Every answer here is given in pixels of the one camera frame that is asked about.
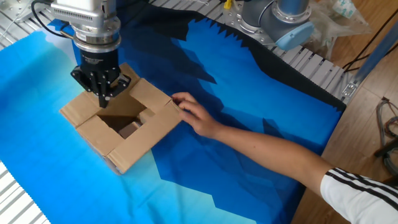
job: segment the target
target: fingers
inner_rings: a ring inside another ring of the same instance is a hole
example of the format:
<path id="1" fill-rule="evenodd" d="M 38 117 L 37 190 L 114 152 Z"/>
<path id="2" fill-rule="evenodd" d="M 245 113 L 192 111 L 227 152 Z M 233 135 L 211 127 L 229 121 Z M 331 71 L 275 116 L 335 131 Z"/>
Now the fingers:
<path id="1" fill-rule="evenodd" d="M 196 101 L 196 99 L 194 99 L 194 97 L 191 94 L 187 93 L 187 92 L 174 93 L 172 95 L 172 98 L 175 99 L 175 100 L 178 100 L 178 101 L 186 100 L 186 101 L 189 101 L 191 103 L 198 103 Z"/>
<path id="2" fill-rule="evenodd" d="M 192 103 L 191 101 L 184 100 L 178 106 L 183 110 L 187 110 L 193 113 L 193 115 L 198 118 L 201 118 L 203 116 L 204 108 L 197 103 Z"/>
<path id="3" fill-rule="evenodd" d="M 195 126 L 199 122 L 198 118 L 196 118 L 194 115 L 192 115 L 186 111 L 180 111 L 180 117 L 183 121 L 187 122 L 193 128 L 195 128 Z"/>

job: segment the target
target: wooden floor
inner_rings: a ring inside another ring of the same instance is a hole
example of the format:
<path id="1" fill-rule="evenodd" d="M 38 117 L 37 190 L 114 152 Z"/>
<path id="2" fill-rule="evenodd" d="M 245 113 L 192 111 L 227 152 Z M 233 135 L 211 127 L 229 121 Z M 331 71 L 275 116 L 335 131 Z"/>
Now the wooden floor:
<path id="1" fill-rule="evenodd" d="M 353 0 L 373 33 L 339 38 L 335 45 L 332 62 L 343 66 L 355 58 L 369 42 L 375 32 L 398 8 L 396 0 Z M 392 25 L 398 21 L 395 16 L 386 30 L 381 32 L 374 44 L 366 51 L 370 53 Z M 390 174 L 376 159 L 373 153 L 380 148 L 380 135 L 376 121 L 376 106 L 382 97 L 390 99 L 398 106 L 398 49 L 385 57 L 361 85 L 349 103 L 322 155 L 328 162 L 349 172 L 365 175 L 376 180 L 385 180 Z M 393 113 L 385 107 L 384 120 Z M 348 223 L 336 213 L 322 198 L 307 190 L 296 211 L 293 224 L 332 224 Z"/>

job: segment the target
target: human hand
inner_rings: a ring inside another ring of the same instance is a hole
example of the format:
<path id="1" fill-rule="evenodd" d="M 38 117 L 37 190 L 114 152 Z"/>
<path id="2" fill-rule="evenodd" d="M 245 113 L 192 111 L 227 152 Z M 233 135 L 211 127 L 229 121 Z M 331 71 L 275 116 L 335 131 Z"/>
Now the human hand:
<path id="1" fill-rule="evenodd" d="M 180 112 L 181 119 L 192 126 L 199 135 L 214 138 L 223 128 L 223 125 L 214 120 L 209 112 L 191 94 L 176 93 L 172 95 L 172 98 L 174 101 L 180 102 L 178 106 L 183 109 Z"/>

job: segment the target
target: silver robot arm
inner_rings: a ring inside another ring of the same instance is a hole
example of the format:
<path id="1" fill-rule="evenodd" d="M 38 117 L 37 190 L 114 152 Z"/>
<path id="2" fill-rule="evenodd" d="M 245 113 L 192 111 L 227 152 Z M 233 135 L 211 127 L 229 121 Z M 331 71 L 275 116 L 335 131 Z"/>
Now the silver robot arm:
<path id="1" fill-rule="evenodd" d="M 80 49 L 81 64 L 73 69 L 72 77 L 97 95 L 100 107 L 105 108 L 131 81 L 119 69 L 121 22 L 116 16 L 116 0 L 55 0 L 50 6 L 53 16 L 69 22 L 75 31 L 73 36 L 61 32 Z"/>
<path id="2" fill-rule="evenodd" d="M 241 11 L 240 26 L 255 32 L 263 29 L 282 50 L 290 50 L 305 42 L 314 25 L 309 0 L 249 0 Z"/>

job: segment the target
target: white sleeve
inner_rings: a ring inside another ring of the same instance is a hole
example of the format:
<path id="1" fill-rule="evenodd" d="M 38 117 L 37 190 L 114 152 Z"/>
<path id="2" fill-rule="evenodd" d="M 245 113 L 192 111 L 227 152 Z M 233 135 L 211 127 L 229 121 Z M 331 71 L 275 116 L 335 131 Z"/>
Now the white sleeve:
<path id="1" fill-rule="evenodd" d="M 351 223 L 398 223 L 398 189 L 378 181 L 334 168 L 323 177 L 321 194 Z"/>

